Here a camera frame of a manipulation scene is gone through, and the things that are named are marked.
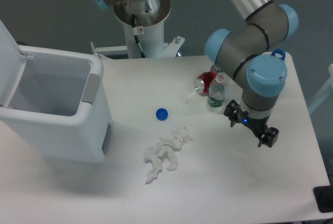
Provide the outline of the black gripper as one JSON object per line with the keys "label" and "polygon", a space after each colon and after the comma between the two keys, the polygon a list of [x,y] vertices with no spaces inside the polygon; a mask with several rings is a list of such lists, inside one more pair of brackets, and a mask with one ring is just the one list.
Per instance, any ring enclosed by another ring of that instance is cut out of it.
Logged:
{"label": "black gripper", "polygon": [[259,136],[258,147],[265,145],[271,148],[277,141],[279,130],[274,127],[267,127],[267,121],[271,110],[259,111],[250,108],[243,100],[238,104],[234,99],[225,107],[224,116],[230,121],[230,127],[241,123],[249,128],[255,136]]}

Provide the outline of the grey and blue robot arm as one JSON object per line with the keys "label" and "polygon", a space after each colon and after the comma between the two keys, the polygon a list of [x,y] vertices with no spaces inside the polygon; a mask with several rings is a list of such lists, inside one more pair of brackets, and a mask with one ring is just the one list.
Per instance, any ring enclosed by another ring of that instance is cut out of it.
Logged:
{"label": "grey and blue robot arm", "polygon": [[[100,8],[113,7],[124,27],[129,58],[161,58],[164,51],[164,21],[170,0],[95,0]],[[206,56],[242,88],[240,102],[227,104],[224,115],[231,124],[240,123],[272,147],[279,131],[267,121],[284,88],[287,77],[285,54],[267,51],[292,35],[298,15],[288,5],[273,0],[231,0],[246,27],[231,33],[216,30],[204,46]]]}

